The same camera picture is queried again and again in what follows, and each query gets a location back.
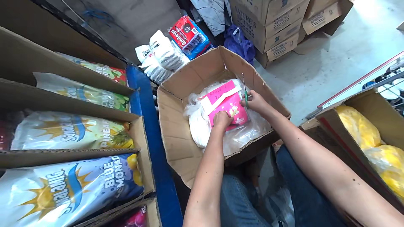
scissors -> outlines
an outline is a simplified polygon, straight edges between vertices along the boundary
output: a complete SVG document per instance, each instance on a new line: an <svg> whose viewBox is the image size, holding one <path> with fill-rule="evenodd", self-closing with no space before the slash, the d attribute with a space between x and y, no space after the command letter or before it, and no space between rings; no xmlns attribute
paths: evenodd
<svg viewBox="0 0 404 227"><path fill-rule="evenodd" d="M246 108L248 109L248 95L247 95L246 83L244 82L244 73L241 74L243 75L244 97L246 98Z"/></svg>

blue cloth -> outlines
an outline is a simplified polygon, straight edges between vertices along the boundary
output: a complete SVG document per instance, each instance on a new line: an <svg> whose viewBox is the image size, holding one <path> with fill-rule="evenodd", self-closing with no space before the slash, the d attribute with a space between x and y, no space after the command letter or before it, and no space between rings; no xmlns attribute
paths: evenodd
<svg viewBox="0 0 404 227"><path fill-rule="evenodd" d="M346 227L329 200L311 183L283 145L276 154L279 172L290 191L296 227ZM222 227L269 227L257 212L254 187L235 175L224 175L220 213Z"/></svg>
<svg viewBox="0 0 404 227"><path fill-rule="evenodd" d="M244 58L248 63L253 65L255 49L254 45L251 41L244 37L243 31L239 29L237 26L232 24L224 33L225 43L224 46L240 55Z"/></svg>

person's left arm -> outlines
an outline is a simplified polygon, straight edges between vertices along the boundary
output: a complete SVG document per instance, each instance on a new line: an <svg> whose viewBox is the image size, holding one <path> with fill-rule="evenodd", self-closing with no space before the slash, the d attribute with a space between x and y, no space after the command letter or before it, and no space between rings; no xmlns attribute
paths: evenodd
<svg viewBox="0 0 404 227"><path fill-rule="evenodd" d="M214 126L188 199L183 226L220 226L220 190L225 161L223 137L232 120L225 111L215 115Z"/></svg>

wire rack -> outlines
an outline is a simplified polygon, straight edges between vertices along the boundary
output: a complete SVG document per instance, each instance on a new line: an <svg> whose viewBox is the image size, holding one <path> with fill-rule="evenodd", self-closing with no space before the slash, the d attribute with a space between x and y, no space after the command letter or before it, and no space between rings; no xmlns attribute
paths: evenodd
<svg viewBox="0 0 404 227"><path fill-rule="evenodd" d="M366 89L376 88L377 92L385 98L401 115L404 116L404 59L398 59L394 66L371 81L364 87Z"/></svg>

jeans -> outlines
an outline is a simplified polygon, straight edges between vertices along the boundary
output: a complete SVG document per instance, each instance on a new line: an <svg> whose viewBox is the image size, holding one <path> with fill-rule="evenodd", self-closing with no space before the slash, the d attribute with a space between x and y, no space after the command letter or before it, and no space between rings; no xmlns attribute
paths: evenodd
<svg viewBox="0 0 404 227"><path fill-rule="evenodd" d="M277 152L276 163L290 191L296 227L346 226L335 207L302 173L285 145ZM256 202L257 193L251 183L225 174L220 198L222 227L271 226L254 208Z"/></svg>

